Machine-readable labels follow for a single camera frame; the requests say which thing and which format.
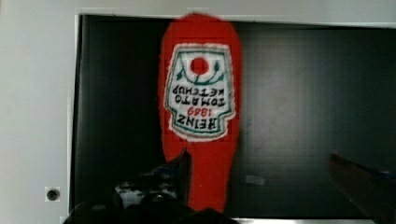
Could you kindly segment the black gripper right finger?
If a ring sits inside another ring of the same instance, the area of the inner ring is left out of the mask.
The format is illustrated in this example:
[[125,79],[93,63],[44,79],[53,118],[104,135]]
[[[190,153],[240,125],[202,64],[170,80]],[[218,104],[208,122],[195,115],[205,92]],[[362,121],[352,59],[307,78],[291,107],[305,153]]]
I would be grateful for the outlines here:
[[350,161],[337,152],[328,159],[332,183],[375,224],[395,224],[395,174]]

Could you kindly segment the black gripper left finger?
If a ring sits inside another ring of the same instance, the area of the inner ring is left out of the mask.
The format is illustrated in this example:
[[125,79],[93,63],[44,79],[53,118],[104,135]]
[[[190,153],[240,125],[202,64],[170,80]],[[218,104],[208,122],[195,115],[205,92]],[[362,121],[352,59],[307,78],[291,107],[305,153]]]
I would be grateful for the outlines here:
[[113,189],[119,209],[140,205],[149,195],[161,194],[187,203],[191,186],[191,154],[185,147],[172,160],[121,180]]

